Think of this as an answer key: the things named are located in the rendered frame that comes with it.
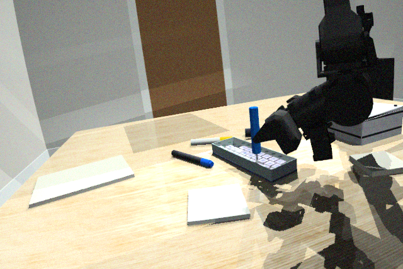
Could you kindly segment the blue stylus with grey tip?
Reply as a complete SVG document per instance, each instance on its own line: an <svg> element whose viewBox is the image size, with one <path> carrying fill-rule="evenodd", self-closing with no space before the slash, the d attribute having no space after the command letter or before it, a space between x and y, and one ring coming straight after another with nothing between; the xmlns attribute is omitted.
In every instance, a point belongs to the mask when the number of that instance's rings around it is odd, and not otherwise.
<svg viewBox="0 0 403 269"><path fill-rule="evenodd" d="M258 107L252 106L249 107L249 116L250 116L250 131L251 131L251 147L252 153L256 154L256 160L258 160L258 154L261 152L261 143L255 144L253 142L253 137L259 131L259 114Z"/></svg>

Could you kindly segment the keyboard with white letter keys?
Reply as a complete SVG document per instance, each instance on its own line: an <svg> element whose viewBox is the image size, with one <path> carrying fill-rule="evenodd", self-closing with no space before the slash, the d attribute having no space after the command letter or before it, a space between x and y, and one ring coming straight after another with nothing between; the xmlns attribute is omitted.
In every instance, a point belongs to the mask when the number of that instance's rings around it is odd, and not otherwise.
<svg viewBox="0 0 403 269"><path fill-rule="evenodd" d="M256 160L251 143L237 137L212 143L212 153L270 183L297 171L296 157L261 146Z"/></svg>

